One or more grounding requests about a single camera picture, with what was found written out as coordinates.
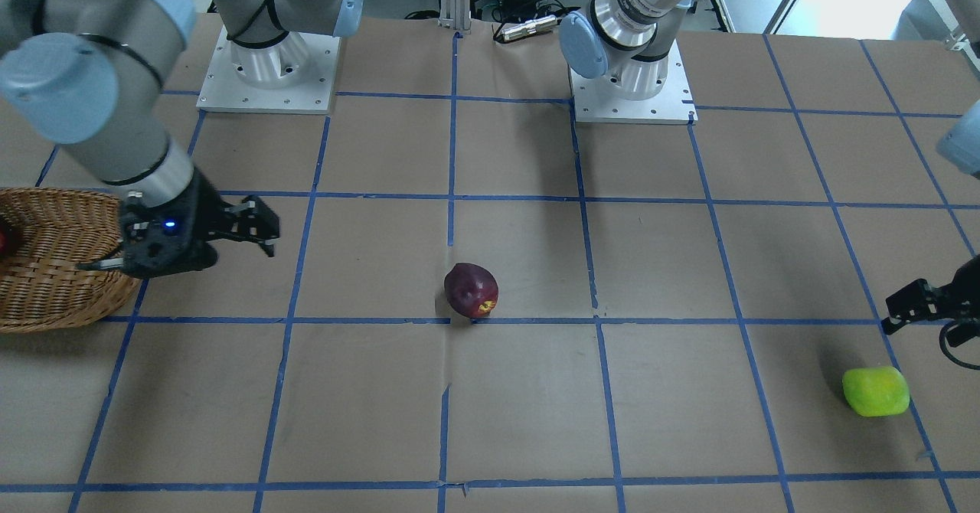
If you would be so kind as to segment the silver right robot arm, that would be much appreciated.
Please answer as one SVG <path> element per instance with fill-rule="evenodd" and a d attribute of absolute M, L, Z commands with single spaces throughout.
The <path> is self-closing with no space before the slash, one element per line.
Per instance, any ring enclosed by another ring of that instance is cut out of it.
<path fill-rule="evenodd" d="M 211 112 L 325 114 L 339 41 L 364 0 L 213 0 L 223 21 L 198 105 Z M 203 271 L 216 240 L 269 257 L 280 219 L 262 198 L 224 201 L 152 115 L 191 44 L 193 0 L 7 0 L 2 96 L 35 132 L 118 195 L 119 241 L 85 271 L 137 279 Z"/>

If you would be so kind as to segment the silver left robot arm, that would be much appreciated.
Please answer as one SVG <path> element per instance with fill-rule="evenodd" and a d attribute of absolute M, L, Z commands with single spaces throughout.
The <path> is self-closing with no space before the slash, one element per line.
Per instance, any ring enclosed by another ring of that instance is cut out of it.
<path fill-rule="evenodd" d="M 688 123 L 696 119 L 677 46 L 683 15 L 695 0 L 591 0 L 564 15 L 560 48 L 573 98 L 590 122 Z M 941 321 L 940 344 L 978 335 L 978 260 L 950 283 L 916 279 L 886 301 L 886 335 L 914 322 Z"/>

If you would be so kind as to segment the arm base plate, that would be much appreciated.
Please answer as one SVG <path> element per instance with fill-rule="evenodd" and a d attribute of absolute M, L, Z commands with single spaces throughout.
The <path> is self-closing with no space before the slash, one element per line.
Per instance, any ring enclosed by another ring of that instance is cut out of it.
<path fill-rule="evenodd" d="M 291 32 L 279 44 L 249 49 L 222 28 L 198 94 L 209 113 L 328 115 L 343 40 Z"/>
<path fill-rule="evenodd" d="M 568 70 L 579 123 L 689 125 L 699 119 L 677 41 L 655 62 L 628 60 L 599 78 Z"/>

